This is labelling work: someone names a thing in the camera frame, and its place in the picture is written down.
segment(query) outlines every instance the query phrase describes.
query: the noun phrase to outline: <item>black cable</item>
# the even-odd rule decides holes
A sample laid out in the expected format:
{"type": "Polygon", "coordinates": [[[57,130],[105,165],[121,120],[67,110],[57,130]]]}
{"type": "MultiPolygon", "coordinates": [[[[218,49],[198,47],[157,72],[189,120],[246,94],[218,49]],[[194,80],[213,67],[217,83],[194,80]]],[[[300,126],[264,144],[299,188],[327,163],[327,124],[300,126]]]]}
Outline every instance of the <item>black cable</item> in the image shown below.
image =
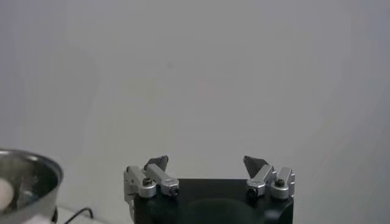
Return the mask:
{"type": "Polygon", "coordinates": [[[77,216],[79,216],[81,213],[85,212],[85,211],[88,211],[90,213],[90,217],[91,219],[93,219],[93,212],[92,212],[92,209],[90,208],[83,208],[81,209],[80,211],[76,212],[72,217],[70,217],[68,219],[68,221],[66,221],[64,224],[69,224],[71,223],[77,216]]]}

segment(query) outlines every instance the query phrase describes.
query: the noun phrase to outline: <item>white wall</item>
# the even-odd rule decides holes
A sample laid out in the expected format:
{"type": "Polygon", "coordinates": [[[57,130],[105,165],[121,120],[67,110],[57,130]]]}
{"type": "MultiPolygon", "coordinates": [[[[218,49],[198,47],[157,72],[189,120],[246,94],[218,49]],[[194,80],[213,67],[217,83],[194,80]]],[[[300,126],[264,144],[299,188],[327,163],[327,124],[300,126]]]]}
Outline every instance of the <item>white wall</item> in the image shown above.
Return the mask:
{"type": "Polygon", "coordinates": [[[177,177],[292,167],[296,223],[387,223],[389,24],[385,0],[2,0],[0,145],[112,224],[125,166],[164,154],[177,177]]]}

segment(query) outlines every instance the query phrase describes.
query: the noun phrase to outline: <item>white object in bowl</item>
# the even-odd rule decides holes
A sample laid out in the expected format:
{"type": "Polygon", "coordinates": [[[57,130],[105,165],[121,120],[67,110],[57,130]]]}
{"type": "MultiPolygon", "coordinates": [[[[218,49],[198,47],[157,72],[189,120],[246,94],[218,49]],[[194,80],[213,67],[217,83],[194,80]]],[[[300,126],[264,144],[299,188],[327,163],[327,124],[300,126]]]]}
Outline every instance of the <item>white object in bowl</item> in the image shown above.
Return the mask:
{"type": "Polygon", "coordinates": [[[5,210],[13,199],[12,185],[5,179],[0,178],[0,211],[5,210]]]}

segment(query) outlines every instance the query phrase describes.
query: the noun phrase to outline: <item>silver metal bracket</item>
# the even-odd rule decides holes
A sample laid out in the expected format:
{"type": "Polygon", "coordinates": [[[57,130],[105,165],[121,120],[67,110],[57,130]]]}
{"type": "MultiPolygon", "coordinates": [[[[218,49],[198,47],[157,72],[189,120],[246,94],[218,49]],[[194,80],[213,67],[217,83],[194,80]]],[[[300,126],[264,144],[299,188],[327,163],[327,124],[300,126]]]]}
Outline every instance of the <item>silver metal bracket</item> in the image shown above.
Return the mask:
{"type": "Polygon", "coordinates": [[[251,179],[246,181],[247,193],[252,198],[264,195],[266,185],[276,179],[276,170],[270,165],[263,165],[260,171],[251,179]]]}
{"type": "Polygon", "coordinates": [[[179,180],[170,177],[156,164],[149,164],[146,166],[146,176],[160,185],[162,194],[170,197],[178,196],[179,180]]]}
{"type": "Polygon", "coordinates": [[[293,197],[295,192],[295,173],[288,167],[283,167],[277,179],[271,183],[271,195],[274,198],[285,200],[293,197]]]}
{"type": "Polygon", "coordinates": [[[124,194],[138,194],[143,198],[151,198],[156,194],[156,183],[142,173],[137,166],[129,166],[123,173],[124,194]]]}

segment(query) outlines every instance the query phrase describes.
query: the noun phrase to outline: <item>metal bowl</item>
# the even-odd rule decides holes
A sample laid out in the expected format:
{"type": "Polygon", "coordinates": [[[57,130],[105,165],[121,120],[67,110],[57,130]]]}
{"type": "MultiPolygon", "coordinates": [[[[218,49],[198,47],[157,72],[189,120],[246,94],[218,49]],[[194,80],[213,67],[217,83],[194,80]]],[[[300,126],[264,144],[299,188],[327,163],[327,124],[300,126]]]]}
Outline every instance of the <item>metal bowl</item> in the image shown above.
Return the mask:
{"type": "Polygon", "coordinates": [[[11,204],[0,214],[1,224],[23,223],[36,215],[51,220],[63,179],[56,162],[30,152],[0,148],[0,177],[15,191],[11,204]]]}

